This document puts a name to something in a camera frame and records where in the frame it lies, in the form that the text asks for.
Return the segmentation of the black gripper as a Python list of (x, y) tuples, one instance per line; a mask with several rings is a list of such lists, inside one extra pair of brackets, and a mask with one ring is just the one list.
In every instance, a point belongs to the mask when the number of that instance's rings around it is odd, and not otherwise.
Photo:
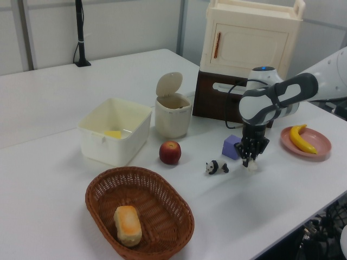
[(242, 138), (240, 142), (234, 144), (237, 154), (242, 159), (242, 164), (244, 167), (249, 166), (250, 159), (253, 162), (256, 161), (259, 154), (263, 154), (267, 145), (269, 144), (269, 139), (266, 137), (259, 138)]

